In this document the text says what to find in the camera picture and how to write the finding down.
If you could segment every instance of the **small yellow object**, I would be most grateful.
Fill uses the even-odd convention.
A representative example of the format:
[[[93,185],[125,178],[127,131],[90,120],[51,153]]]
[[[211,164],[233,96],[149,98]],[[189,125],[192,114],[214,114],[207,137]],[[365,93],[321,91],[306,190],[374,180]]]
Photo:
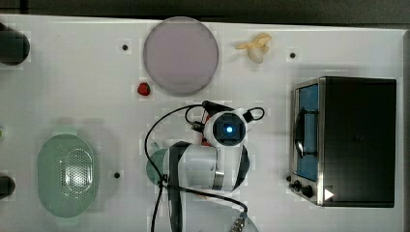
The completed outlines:
[[[235,46],[236,49],[247,49],[248,56],[251,61],[261,64],[263,62],[263,55],[269,51],[266,43],[272,37],[268,33],[261,33],[257,35],[250,43],[241,43]]]

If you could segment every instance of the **black cable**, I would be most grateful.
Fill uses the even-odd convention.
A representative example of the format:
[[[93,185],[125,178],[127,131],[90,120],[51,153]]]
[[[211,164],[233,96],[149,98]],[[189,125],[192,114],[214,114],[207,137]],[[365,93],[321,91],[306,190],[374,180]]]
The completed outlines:
[[[198,195],[203,195],[203,196],[209,196],[209,197],[213,197],[213,198],[217,198],[217,199],[221,199],[221,200],[225,200],[225,201],[229,201],[231,203],[234,203],[236,205],[241,206],[242,208],[244,208],[244,212],[247,213],[248,212],[248,206],[245,205],[244,203],[234,200],[232,198],[229,197],[225,197],[225,196],[221,196],[221,195],[216,195],[216,194],[212,194],[212,193],[208,193],[208,192],[203,192],[203,191],[198,191],[198,190],[193,190],[190,188],[184,188],[184,187],[174,187],[174,186],[167,186],[168,188],[172,188],[172,189],[177,189],[177,190],[181,190],[184,192],[189,192],[189,193],[194,193],[194,194],[198,194]]]
[[[187,123],[193,125],[193,122],[188,119],[188,113],[190,113],[190,110],[192,110],[193,108],[198,107],[198,106],[201,106],[201,107],[202,107],[202,104],[193,104],[193,105],[192,105],[191,107],[189,107],[189,108],[187,109],[187,111],[185,112],[185,120],[187,121]]]
[[[169,115],[171,115],[171,114],[173,114],[173,113],[175,113],[175,112],[177,112],[177,111],[180,111],[180,110],[182,110],[182,109],[192,108],[192,107],[197,107],[197,106],[202,106],[202,104],[191,104],[191,105],[187,105],[187,106],[184,106],[184,107],[181,107],[181,108],[177,108],[177,109],[175,109],[175,110],[173,110],[173,111],[171,111],[171,112],[169,112],[169,113],[163,115],[163,116],[150,128],[150,130],[148,130],[148,133],[147,133],[147,135],[145,136],[145,141],[144,141],[145,156],[147,157],[147,159],[148,159],[148,161],[151,163],[151,165],[154,166],[155,170],[157,171],[158,175],[160,176],[160,180],[163,180],[163,176],[162,176],[160,170],[157,168],[157,166],[154,164],[154,162],[151,160],[150,156],[148,155],[148,149],[147,149],[148,137],[150,136],[150,134],[151,134],[152,130],[154,129],[154,127],[155,127],[160,121],[162,121],[164,118],[166,118],[166,117],[168,117]]]
[[[147,157],[147,159],[148,159],[148,161],[151,163],[151,165],[153,165],[153,167],[154,167],[155,170],[157,171],[157,174],[158,174],[159,177],[160,177],[160,180],[159,180],[160,193],[159,193],[159,195],[158,195],[158,197],[157,197],[157,202],[156,202],[155,209],[154,209],[153,219],[151,220],[151,232],[154,232],[154,230],[155,230],[155,219],[156,219],[156,217],[157,217],[157,210],[158,210],[158,206],[160,205],[160,200],[161,200],[161,195],[162,195],[162,188],[163,188],[162,182],[164,181],[165,178],[164,178],[164,176],[161,174],[161,172],[160,172],[160,170],[157,168],[157,166],[154,164],[154,162],[151,160],[150,156],[148,155],[148,148],[147,148],[148,137],[150,136],[150,134],[151,134],[152,130],[154,129],[154,127],[155,127],[160,121],[162,121],[164,118],[168,117],[169,115],[171,115],[171,114],[173,114],[173,113],[175,113],[175,112],[177,112],[177,111],[179,111],[179,110],[186,109],[186,108],[198,107],[198,106],[202,106],[202,104],[187,105],[187,106],[184,106],[184,107],[181,107],[181,108],[177,108],[177,109],[175,109],[175,110],[173,110],[173,111],[171,111],[171,112],[169,112],[169,113],[163,115],[163,116],[148,130],[147,135],[145,135],[145,140],[144,140],[145,156]]]
[[[251,111],[253,111],[253,110],[255,110],[255,109],[262,110],[262,116],[260,116],[259,118],[253,118],[254,121],[259,121],[259,120],[261,120],[261,119],[263,118],[263,116],[265,116],[265,109],[263,109],[262,107],[255,107],[255,108],[249,109],[248,111],[251,112]]]
[[[159,182],[159,187],[160,187],[160,193],[158,193],[157,202],[155,203],[155,208],[154,208],[153,219],[151,220],[151,232],[154,232],[154,229],[155,229],[155,219],[157,217],[157,211],[158,211],[158,207],[160,205],[160,200],[162,197],[163,185],[160,182]]]

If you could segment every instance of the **black knob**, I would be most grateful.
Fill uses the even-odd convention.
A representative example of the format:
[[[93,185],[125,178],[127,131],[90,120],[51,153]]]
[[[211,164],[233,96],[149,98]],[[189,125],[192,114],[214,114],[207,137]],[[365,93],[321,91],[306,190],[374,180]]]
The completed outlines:
[[[7,176],[0,177],[0,199],[10,196],[15,191],[15,181]]]
[[[302,194],[305,195],[307,198],[311,198],[313,196],[313,189],[310,185],[302,187]]]
[[[295,181],[293,184],[289,184],[289,186],[295,191],[300,191],[302,184],[299,181]]]

